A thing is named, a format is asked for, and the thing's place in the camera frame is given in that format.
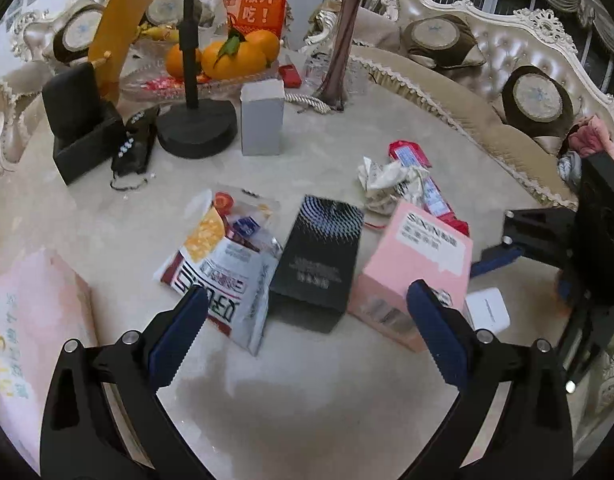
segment small white box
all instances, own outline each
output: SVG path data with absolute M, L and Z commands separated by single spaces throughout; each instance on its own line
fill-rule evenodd
M 486 328 L 498 334 L 511 324 L 502 294 L 497 288 L 486 288 L 467 294 L 465 303 L 474 330 Z
M 243 155 L 280 155 L 284 83 L 267 79 L 242 85 L 240 131 Z

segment pink box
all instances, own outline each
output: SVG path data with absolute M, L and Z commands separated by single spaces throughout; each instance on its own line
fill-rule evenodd
M 464 309 L 473 242 L 401 201 L 378 249 L 354 283 L 347 310 L 413 351 L 426 348 L 407 311 L 409 285 L 425 280 L 442 304 Z

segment black pole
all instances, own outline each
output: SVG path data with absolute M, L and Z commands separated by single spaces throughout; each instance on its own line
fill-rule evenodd
M 198 107 L 196 48 L 198 48 L 198 22 L 194 17 L 194 0 L 184 0 L 183 21 L 180 23 L 180 50 L 183 53 L 184 96 L 187 108 Z

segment yellow card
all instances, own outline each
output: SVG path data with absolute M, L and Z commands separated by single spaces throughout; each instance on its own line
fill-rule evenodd
M 96 68 L 96 81 L 101 93 L 120 79 L 129 46 L 136 36 L 147 7 L 153 0 L 109 0 L 98 25 L 94 41 L 89 47 L 89 60 L 94 61 L 111 53 L 110 59 Z

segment red sign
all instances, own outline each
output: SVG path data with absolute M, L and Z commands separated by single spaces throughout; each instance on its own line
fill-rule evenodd
M 231 23 L 243 34 L 264 28 L 282 35 L 287 0 L 223 0 Z

